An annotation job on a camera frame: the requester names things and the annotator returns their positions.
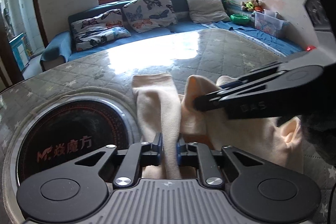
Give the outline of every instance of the doorway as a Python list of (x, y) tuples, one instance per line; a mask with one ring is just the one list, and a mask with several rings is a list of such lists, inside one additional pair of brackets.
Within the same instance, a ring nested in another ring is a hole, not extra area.
[(42, 72), (43, 41), (33, 0), (0, 0), (1, 14), (13, 55), (24, 79)]

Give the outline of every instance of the pillow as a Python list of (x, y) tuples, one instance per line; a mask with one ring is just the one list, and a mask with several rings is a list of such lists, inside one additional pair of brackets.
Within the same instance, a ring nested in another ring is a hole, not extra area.
[(231, 21), (223, 7), (222, 0), (187, 0), (189, 15), (194, 23)]
[(71, 29), (78, 52), (117, 38), (131, 36), (123, 26), (123, 16), (120, 9), (107, 11), (94, 18), (73, 22)]
[(170, 0), (134, 0), (122, 9), (128, 23), (139, 33), (177, 23)]

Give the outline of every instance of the silver screw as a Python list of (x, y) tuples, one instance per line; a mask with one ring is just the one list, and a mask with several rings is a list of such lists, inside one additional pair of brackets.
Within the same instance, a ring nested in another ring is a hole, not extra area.
[(221, 178), (212, 177), (208, 178), (205, 182), (209, 185), (220, 185), (223, 183), (223, 180)]
[(120, 177), (115, 180), (115, 183), (118, 184), (119, 186), (127, 186), (131, 184), (131, 179), (127, 177)]

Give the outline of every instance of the sofa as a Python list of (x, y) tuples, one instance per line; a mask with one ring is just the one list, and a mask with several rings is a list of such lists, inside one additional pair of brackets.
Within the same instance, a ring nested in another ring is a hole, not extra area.
[[(123, 0), (117, 1), (106, 5), (100, 5), (98, 7), (92, 8), (90, 10), (86, 10), (84, 12), (80, 12), (68, 17), (69, 29), (71, 30), (71, 23), (86, 19), (92, 18), (99, 14), (102, 14), (108, 10), (112, 9), (121, 9), (125, 4), (131, 2), (133, 0)], [(73, 40), (73, 36), (70, 31), (62, 32), (56, 35), (53, 40), (49, 43), (49, 45), (44, 50), (40, 64), (42, 69), (49, 70), (53, 67), (66, 63), (68, 61), (72, 61), (81, 57), (85, 57), (92, 53), (100, 52), (103, 50), (107, 50), (112, 47), (116, 47), (119, 45), (127, 44), (134, 41), (143, 40), (146, 38), (159, 37), (162, 35), (168, 35), (172, 33), (180, 33), (187, 31), (194, 31), (200, 29), (207, 29), (203, 25), (193, 23), (189, 17), (189, 7), (187, 0), (171, 0), (176, 17), (178, 19), (178, 23), (168, 27), (156, 28), (147, 32), (137, 33), (130, 26), (125, 25), (128, 31), (131, 33), (130, 37), (120, 38), (111, 42), (106, 42), (98, 47), (93, 47), (91, 49), (85, 51), (76, 51), (75, 42)], [(127, 18), (123, 13), (123, 20), (127, 22)]]

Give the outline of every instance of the green plastic basket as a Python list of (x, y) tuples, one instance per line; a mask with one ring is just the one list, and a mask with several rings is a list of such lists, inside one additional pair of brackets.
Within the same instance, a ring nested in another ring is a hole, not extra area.
[(250, 22), (250, 19), (248, 17), (242, 15), (230, 15), (230, 19), (233, 23), (239, 25), (246, 25)]

